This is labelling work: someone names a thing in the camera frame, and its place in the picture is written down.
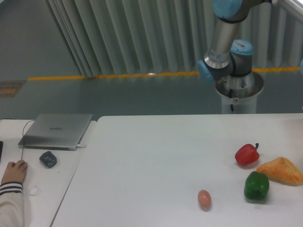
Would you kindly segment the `person's hand on mouse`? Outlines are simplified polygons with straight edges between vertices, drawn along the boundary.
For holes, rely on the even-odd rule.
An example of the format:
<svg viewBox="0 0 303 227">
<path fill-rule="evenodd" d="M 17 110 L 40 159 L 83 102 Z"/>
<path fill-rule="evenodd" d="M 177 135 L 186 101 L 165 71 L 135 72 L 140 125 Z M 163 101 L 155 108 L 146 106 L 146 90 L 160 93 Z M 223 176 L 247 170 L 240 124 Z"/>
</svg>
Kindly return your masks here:
<svg viewBox="0 0 303 227">
<path fill-rule="evenodd" d="M 1 180 L 1 184 L 5 183 L 20 183 L 22 184 L 27 174 L 28 163 L 24 160 L 15 162 L 9 162 L 4 175 Z"/>
</svg>

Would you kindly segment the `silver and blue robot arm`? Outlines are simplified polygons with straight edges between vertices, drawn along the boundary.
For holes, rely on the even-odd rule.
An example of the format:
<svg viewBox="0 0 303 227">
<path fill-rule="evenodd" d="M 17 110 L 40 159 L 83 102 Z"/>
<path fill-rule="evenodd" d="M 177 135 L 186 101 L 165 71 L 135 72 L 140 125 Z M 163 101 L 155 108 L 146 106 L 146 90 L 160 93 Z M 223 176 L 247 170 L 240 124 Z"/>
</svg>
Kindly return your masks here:
<svg viewBox="0 0 303 227">
<path fill-rule="evenodd" d="M 211 46 L 203 59 L 197 63 L 200 76 L 207 82 L 214 82 L 227 75 L 244 77 L 252 71 L 253 48 L 233 50 L 232 44 L 239 25 L 244 21 L 252 7 L 268 2 L 282 7 L 298 21 L 303 21 L 303 2 L 301 0 L 213 0 L 212 6 L 218 17 Z"/>
</svg>

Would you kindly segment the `cream striped sleeve forearm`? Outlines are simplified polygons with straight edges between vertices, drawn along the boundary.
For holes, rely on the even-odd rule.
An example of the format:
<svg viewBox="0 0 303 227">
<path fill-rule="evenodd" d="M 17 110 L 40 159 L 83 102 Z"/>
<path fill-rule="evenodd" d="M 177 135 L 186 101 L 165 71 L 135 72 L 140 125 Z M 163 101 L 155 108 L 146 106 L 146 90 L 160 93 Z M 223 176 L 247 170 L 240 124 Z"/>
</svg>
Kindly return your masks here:
<svg viewBox="0 0 303 227">
<path fill-rule="evenodd" d="M 0 226 L 24 226 L 23 184 L 3 183 L 0 186 Z"/>
</svg>

